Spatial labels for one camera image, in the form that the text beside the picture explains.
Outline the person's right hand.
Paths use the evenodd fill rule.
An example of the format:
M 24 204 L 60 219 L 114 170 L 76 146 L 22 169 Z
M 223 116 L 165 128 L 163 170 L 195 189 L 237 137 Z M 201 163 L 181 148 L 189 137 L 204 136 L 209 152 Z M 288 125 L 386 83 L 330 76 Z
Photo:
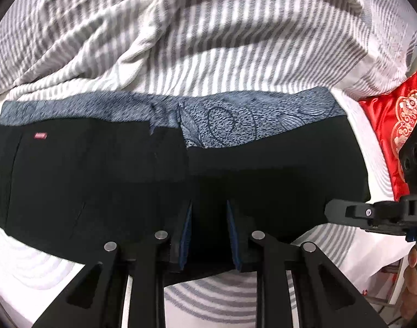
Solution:
M 406 287 L 400 306 L 400 314 L 406 321 L 410 321 L 417 312 L 417 250 L 415 247 L 408 254 L 408 264 L 403 275 Z

